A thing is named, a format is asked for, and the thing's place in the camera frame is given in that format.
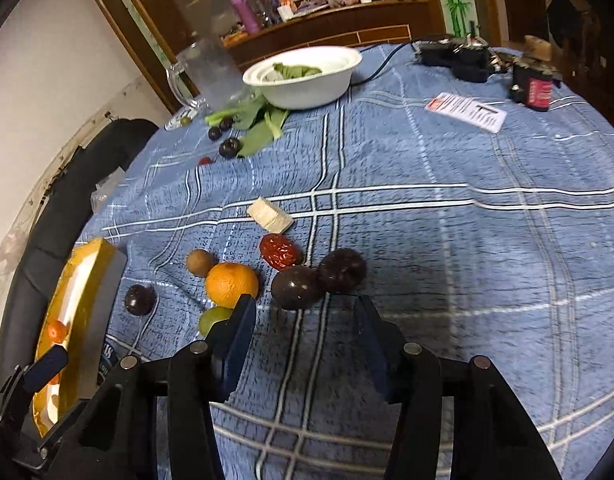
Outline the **green plum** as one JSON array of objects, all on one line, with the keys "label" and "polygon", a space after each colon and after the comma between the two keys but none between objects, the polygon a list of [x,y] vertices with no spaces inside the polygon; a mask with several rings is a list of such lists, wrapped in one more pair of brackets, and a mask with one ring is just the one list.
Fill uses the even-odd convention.
[{"label": "green plum", "polygon": [[216,323],[227,321],[231,317],[232,312],[232,309],[224,307],[212,307],[205,310],[198,321],[198,331],[200,332],[200,336],[202,338],[206,338],[210,333],[212,326],[214,326]]}]

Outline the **purple thermos bottle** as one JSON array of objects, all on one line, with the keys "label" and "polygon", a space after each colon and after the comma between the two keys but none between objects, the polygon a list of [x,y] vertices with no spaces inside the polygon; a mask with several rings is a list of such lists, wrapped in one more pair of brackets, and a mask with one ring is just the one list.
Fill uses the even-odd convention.
[{"label": "purple thermos bottle", "polygon": [[230,0],[233,9],[240,18],[249,35],[256,35],[260,32],[261,27],[258,23],[258,18],[248,0]]}]

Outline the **small white cake piece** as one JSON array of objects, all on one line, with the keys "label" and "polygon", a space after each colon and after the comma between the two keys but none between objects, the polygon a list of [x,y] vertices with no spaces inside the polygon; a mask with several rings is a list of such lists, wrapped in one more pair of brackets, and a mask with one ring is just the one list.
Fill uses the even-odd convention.
[{"label": "small white cake piece", "polygon": [[283,234],[294,223],[293,217],[263,197],[258,197],[247,208],[252,220],[271,234]]}]

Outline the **dark plum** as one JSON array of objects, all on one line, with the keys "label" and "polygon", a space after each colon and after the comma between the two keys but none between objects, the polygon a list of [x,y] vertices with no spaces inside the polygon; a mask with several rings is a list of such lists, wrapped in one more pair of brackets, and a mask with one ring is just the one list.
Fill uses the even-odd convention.
[{"label": "dark plum", "polygon": [[366,277],[368,266],[362,255],[350,248],[338,248],[322,259],[316,274],[326,292],[348,294]]},{"label": "dark plum", "polygon": [[124,308],[132,315],[145,316],[155,307],[157,296],[152,286],[132,285],[124,295]]},{"label": "dark plum", "polygon": [[242,149],[241,141],[237,138],[229,138],[224,140],[219,146],[219,154],[225,159],[237,158],[238,153]]}]

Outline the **lighter orange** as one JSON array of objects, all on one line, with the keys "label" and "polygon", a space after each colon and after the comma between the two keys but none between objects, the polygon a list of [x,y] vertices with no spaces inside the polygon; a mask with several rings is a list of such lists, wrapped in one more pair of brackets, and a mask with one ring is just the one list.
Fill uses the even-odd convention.
[{"label": "lighter orange", "polygon": [[234,309],[242,295],[258,296],[259,278],[252,268],[244,264],[218,263],[206,276],[205,290],[217,307]]}]

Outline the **red jujube date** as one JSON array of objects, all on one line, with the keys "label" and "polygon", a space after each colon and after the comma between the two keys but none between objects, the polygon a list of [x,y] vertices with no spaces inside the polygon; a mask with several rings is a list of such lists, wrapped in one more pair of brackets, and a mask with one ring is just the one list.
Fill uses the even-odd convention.
[{"label": "red jujube date", "polygon": [[259,252],[264,261],[278,271],[301,264],[302,261],[301,250],[283,234],[266,234],[260,240]]}]

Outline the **brown kiwi fruit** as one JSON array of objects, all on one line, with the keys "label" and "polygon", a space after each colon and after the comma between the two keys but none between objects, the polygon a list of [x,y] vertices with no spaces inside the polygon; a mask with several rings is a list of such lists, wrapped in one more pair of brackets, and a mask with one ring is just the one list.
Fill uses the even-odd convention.
[{"label": "brown kiwi fruit", "polygon": [[194,249],[189,252],[185,259],[188,272],[196,278],[206,278],[210,270],[216,265],[216,258],[210,252],[203,249]]}]

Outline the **dark passion fruit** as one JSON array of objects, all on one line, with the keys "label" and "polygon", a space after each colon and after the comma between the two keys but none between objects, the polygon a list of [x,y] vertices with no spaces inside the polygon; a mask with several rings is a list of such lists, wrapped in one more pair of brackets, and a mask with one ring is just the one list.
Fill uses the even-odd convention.
[{"label": "dark passion fruit", "polygon": [[284,310],[304,310],[325,295],[316,269],[291,266],[275,275],[271,283],[273,303]]}]

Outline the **white bowl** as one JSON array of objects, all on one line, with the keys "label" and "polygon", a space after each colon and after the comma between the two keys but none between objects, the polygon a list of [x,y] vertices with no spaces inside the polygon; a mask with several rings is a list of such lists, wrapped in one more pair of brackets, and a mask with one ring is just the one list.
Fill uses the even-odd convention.
[{"label": "white bowl", "polygon": [[353,48],[300,48],[250,66],[243,82],[281,110],[310,110],[339,99],[361,61]]}]

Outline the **yellow white foam box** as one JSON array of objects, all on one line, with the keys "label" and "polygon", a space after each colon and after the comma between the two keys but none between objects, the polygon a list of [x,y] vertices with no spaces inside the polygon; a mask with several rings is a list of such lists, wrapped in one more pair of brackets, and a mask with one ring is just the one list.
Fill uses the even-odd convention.
[{"label": "yellow white foam box", "polygon": [[68,328],[61,344],[68,364],[49,385],[34,395],[31,414],[40,436],[83,399],[98,390],[98,366],[107,325],[127,257],[104,238],[96,238],[72,252],[58,279],[41,327],[36,356],[54,344],[46,329],[60,320]]}]

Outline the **small dark grape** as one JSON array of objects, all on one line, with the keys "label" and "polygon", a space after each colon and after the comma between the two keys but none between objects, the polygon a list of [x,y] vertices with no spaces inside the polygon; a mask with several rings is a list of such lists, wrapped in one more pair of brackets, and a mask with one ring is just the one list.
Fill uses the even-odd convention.
[{"label": "small dark grape", "polygon": [[208,130],[208,138],[211,141],[218,141],[222,137],[222,130],[219,127],[211,127]]},{"label": "small dark grape", "polygon": [[219,128],[222,131],[230,130],[234,124],[234,119],[232,117],[225,117],[221,119]]}]

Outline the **green leafy vegetable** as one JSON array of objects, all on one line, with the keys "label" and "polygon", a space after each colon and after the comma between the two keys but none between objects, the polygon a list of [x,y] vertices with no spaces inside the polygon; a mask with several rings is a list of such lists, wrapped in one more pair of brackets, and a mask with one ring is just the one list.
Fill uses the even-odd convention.
[{"label": "green leafy vegetable", "polygon": [[229,138],[241,141],[242,149],[237,158],[245,158],[279,140],[284,134],[283,127],[288,116],[289,110],[271,104],[260,90],[252,90],[235,105],[207,115],[205,124],[209,130],[211,127],[219,127],[222,118],[232,117],[232,128],[222,131],[222,136],[231,130],[240,132],[241,136]]}]

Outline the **wooden cabinet counter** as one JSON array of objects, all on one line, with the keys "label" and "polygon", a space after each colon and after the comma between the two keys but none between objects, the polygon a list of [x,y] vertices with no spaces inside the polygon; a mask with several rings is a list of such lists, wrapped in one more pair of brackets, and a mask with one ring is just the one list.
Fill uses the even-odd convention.
[{"label": "wooden cabinet counter", "polygon": [[226,50],[240,70],[289,50],[403,44],[444,36],[444,19],[427,0],[384,0],[319,11],[246,36]]}]

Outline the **blue plaid tablecloth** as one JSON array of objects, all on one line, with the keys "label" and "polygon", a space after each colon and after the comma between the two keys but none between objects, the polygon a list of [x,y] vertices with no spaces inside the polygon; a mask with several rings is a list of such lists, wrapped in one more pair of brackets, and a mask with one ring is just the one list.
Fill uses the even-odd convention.
[{"label": "blue plaid tablecloth", "polygon": [[[222,158],[202,118],[154,134],[80,234],[127,255],[122,289],[156,290],[147,318],[115,304],[110,343],[153,361],[197,337],[210,300],[185,265],[194,249],[270,284],[247,213],[263,197],[293,217],[309,266],[362,255],[361,291],[408,339],[489,356],[562,476],[587,477],[614,437],[614,128],[569,88],[535,112],[508,98],[508,76],[468,84],[392,46],[356,76],[247,158]],[[504,110],[501,130],[426,110],[442,92]]]}]

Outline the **clear plastic pitcher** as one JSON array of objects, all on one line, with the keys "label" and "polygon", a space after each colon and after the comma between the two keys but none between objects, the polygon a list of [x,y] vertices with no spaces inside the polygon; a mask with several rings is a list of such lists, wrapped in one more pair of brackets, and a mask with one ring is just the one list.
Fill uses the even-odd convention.
[{"label": "clear plastic pitcher", "polygon": [[176,99],[192,110],[223,110],[245,93],[242,73],[221,41],[204,38],[177,55],[167,70]]}]

